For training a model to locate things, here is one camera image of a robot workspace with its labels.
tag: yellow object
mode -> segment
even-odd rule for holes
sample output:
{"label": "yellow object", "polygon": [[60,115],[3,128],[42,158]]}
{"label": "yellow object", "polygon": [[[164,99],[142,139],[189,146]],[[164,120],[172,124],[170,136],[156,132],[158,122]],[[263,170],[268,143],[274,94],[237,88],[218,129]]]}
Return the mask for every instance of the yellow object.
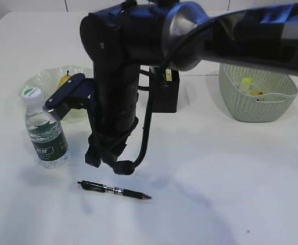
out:
{"label": "yellow object", "polygon": [[172,81],[171,69],[166,69],[166,81],[168,81],[168,82]]}
{"label": "yellow object", "polygon": [[71,76],[68,73],[69,73],[69,71],[67,71],[67,74],[61,78],[61,81],[59,82],[57,89],[62,87],[62,85],[70,79]]}
{"label": "yellow object", "polygon": [[243,92],[243,93],[248,94],[249,93],[249,90],[250,90],[250,87],[252,85],[252,81],[253,81],[252,78],[243,78],[242,79],[242,82],[240,84],[239,90],[241,92]]}
{"label": "yellow object", "polygon": [[260,91],[250,91],[250,95],[252,95],[252,96],[258,96],[258,95],[263,95],[263,94],[264,94],[264,92],[262,90],[260,90]]}

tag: pen tip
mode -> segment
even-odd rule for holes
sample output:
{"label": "pen tip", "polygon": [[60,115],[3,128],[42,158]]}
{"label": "pen tip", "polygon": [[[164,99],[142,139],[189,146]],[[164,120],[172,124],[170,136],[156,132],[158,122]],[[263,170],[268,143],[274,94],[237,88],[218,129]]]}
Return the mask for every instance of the pen tip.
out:
{"label": "pen tip", "polygon": [[149,195],[143,194],[142,199],[149,200],[149,199],[152,199],[152,197]]}

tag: pen clip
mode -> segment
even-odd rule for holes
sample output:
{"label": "pen clip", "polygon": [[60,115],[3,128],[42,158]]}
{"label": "pen clip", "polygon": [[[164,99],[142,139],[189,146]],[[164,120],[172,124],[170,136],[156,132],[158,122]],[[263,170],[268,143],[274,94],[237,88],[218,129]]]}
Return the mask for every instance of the pen clip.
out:
{"label": "pen clip", "polygon": [[80,184],[81,184],[81,187],[84,190],[93,190],[93,191],[97,191],[97,192],[105,192],[104,187],[100,186],[100,185],[92,184],[92,183],[85,182],[85,181],[82,181]]}

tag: pen grip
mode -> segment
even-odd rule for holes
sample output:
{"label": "pen grip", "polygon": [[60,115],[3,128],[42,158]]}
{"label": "pen grip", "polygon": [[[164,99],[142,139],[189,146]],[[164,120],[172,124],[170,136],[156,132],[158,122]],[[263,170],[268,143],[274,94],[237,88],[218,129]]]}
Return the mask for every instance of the pen grip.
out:
{"label": "pen grip", "polygon": [[143,193],[137,192],[137,191],[133,191],[133,190],[124,189],[123,190],[123,195],[125,195],[126,197],[142,199]]}

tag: bottle cap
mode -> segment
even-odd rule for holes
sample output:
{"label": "bottle cap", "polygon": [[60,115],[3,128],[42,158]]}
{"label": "bottle cap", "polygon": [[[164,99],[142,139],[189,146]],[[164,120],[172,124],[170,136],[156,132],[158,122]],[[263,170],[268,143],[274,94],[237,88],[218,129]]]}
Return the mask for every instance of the bottle cap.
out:
{"label": "bottle cap", "polygon": [[44,95],[40,88],[27,88],[22,98],[26,106],[43,105]]}

